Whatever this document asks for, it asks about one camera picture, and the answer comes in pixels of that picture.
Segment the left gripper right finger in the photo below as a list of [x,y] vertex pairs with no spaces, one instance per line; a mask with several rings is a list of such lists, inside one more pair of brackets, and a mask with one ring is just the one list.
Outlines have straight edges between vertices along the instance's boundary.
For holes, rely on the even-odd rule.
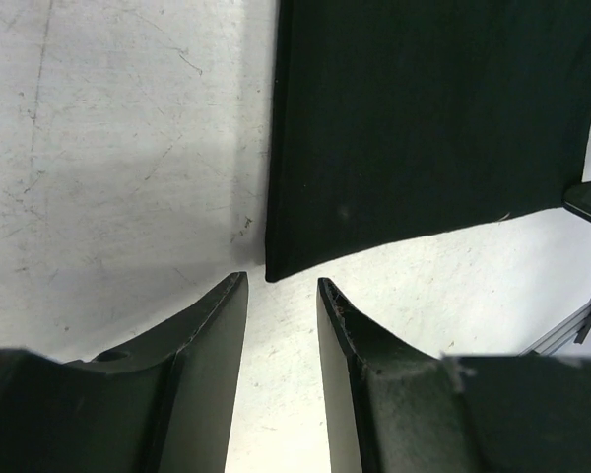
[[317,283],[335,472],[591,472],[591,358],[432,357]]

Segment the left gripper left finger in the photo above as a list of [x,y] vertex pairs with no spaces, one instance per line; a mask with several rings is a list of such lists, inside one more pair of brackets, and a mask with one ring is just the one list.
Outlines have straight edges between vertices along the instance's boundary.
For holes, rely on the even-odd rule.
[[0,472],[221,472],[247,317],[228,275],[88,362],[0,349]]

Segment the black t shirt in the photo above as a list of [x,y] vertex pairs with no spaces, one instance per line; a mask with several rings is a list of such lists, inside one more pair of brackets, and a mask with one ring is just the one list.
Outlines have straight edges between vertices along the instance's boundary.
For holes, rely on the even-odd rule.
[[590,127],[591,1],[283,1],[265,277],[556,208]]

